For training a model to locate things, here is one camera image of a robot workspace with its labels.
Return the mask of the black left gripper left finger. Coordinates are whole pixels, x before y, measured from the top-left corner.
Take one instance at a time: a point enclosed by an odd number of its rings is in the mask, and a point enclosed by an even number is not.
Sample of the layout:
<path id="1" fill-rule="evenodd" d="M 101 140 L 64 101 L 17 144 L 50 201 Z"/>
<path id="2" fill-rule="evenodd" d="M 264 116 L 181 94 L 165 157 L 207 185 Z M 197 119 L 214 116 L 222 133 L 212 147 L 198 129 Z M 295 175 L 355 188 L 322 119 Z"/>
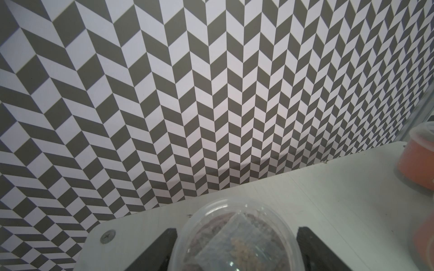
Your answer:
<path id="1" fill-rule="evenodd" d="M 176 240 L 177 230 L 166 229 L 126 271 L 167 271 Z"/>

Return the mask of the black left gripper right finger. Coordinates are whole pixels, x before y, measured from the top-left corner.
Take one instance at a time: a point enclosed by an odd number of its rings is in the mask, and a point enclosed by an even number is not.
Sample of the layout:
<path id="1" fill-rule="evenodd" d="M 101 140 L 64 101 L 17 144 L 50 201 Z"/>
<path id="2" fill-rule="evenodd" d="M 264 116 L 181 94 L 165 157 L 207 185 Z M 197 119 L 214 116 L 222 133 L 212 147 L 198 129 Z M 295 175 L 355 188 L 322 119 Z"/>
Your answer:
<path id="1" fill-rule="evenodd" d="M 296 239 L 306 271 L 351 271 L 310 228 L 299 227 Z"/>

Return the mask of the red tub clear lid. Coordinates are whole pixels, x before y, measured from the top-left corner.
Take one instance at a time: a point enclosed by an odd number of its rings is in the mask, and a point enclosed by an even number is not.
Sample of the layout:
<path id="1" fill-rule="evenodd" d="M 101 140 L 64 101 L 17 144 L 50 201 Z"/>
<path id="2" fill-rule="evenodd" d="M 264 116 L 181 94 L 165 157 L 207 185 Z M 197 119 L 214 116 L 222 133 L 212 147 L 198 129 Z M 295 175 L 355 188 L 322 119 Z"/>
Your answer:
<path id="1" fill-rule="evenodd" d="M 409 142 L 397 163 L 398 171 L 409 181 L 434 190 L 434 122 L 412 128 Z"/>
<path id="2" fill-rule="evenodd" d="M 427 215 L 411 237 L 414 259 L 421 271 L 434 269 L 434 213 Z"/>

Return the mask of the clear tub brown seeds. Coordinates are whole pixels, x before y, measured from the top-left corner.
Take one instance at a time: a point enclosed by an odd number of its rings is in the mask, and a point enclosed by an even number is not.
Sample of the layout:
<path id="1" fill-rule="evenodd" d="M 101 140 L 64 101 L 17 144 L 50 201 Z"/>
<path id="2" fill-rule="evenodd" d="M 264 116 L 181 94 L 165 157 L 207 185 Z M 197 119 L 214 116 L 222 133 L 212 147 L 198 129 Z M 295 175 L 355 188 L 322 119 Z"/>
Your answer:
<path id="1" fill-rule="evenodd" d="M 303 271 L 300 247 L 288 224 L 252 199 L 223 198 L 182 227 L 170 271 Z"/>

